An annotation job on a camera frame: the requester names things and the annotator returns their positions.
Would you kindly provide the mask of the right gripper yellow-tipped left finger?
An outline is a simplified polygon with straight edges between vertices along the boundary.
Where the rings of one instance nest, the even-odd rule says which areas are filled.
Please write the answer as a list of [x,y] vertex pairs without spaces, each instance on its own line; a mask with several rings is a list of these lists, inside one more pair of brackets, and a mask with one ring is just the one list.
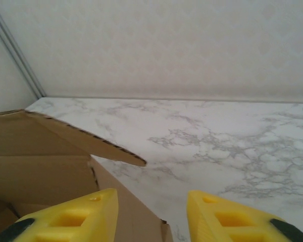
[[105,189],[21,217],[0,242],[114,242],[116,189]]

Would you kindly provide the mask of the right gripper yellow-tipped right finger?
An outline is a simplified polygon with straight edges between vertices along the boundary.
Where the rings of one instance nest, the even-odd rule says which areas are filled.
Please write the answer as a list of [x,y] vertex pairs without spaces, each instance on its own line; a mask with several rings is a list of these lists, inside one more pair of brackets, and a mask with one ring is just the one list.
[[303,232],[280,217],[193,190],[187,196],[191,242],[303,242]]

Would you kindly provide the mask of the brown cardboard box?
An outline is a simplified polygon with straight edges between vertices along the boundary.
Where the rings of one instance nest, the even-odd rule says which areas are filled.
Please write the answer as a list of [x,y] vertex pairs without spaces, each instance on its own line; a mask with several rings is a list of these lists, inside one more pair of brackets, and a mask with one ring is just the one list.
[[105,189],[116,189],[114,242],[173,242],[156,216],[100,163],[144,167],[138,155],[53,117],[0,112],[0,232],[21,217]]

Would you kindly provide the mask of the aluminium frame post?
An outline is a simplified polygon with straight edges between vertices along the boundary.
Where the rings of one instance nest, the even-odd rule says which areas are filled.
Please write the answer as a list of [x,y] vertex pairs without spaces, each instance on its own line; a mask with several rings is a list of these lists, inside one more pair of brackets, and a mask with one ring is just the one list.
[[0,39],[8,53],[12,57],[15,65],[18,67],[22,74],[26,85],[30,88],[31,92],[37,99],[46,97],[46,92],[42,88],[38,78],[24,56],[21,48],[18,46],[8,26],[5,24],[2,16],[0,15]]

